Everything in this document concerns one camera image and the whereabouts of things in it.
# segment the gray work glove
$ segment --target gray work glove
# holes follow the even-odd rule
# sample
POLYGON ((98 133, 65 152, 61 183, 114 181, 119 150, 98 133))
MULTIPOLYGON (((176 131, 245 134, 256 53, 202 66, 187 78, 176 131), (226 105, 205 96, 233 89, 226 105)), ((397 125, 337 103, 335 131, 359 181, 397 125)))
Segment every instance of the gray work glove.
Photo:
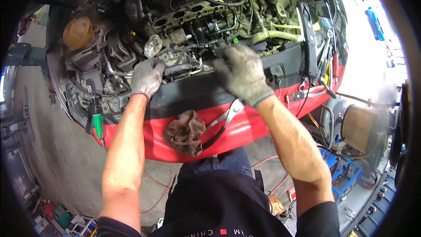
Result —
POLYGON ((132 95, 142 94, 150 100, 151 96, 158 91, 165 64, 161 59, 149 58, 141 61, 134 67, 133 76, 130 82, 132 95))
POLYGON ((220 76, 224 87, 253 108, 274 94, 266 84, 262 60, 249 47, 234 44, 219 49, 219 59, 213 61, 213 69, 220 76))

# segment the screwdriver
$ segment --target screwdriver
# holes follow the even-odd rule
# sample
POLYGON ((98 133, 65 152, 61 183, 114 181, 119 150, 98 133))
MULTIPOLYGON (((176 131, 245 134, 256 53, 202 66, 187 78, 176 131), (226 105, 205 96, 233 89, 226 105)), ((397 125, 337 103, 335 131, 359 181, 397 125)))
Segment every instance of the screwdriver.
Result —
POLYGON ((92 101, 92 119, 96 137, 98 137, 101 141, 102 147, 105 147, 104 136, 102 133, 102 108, 99 105, 99 95, 95 92, 91 92, 89 96, 92 101))
POLYGON ((332 12, 330 11, 330 5, 328 2, 326 2, 326 6, 328 6, 328 9, 329 9, 329 17, 330 17, 330 21, 332 22, 332 30, 334 31, 334 59, 332 61, 332 69, 333 69, 333 74, 335 78, 335 84, 338 85, 339 60, 338 60, 338 50, 336 48, 335 25, 334 25, 334 20, 332 19, 332 12))

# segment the forearm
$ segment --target forearm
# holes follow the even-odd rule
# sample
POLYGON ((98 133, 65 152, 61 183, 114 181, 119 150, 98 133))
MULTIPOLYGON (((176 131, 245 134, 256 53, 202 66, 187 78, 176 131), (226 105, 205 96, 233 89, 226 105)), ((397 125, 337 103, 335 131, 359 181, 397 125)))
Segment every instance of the forearm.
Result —
POLYGON ((145 162, 143 121, 147 100, 130 98, 108 150, 102 174, 100 217, 121 221, 140 232, 139 187, 145 162))
POLYGON ((313 184, 329 183, 329 168, 307 129, 276 97, 256 106, 271 131, 282 165, 292 178, 313 184))
POLYGON ((146 98, 130 99, 108 150, 103 172, 103 187, 139 189, 145 161, 143 121, 146 98))

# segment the left hand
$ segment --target left hand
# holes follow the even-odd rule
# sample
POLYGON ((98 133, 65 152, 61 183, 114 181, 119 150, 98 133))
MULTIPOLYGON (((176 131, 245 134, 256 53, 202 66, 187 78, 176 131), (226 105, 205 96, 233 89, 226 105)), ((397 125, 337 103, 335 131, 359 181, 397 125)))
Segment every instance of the left hand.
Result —
POLYGON ((149 102, 161 85, 164 69, 164 62, 158 58, 149 58, 137 64, 130 82, 131 95, 143 94, 149 102))

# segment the coolant reservoir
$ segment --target coolant reservoir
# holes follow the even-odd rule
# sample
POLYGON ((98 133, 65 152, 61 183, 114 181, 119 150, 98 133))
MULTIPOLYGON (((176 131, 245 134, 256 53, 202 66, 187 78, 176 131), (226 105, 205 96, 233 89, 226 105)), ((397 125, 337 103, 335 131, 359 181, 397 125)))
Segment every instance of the coolant reservoir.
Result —
POLYGON ((66 47, 77 50, 87 44, 91 38, 92 23, 87 17, 81 17, 70 21, 63 32, 63 41, 66 47))

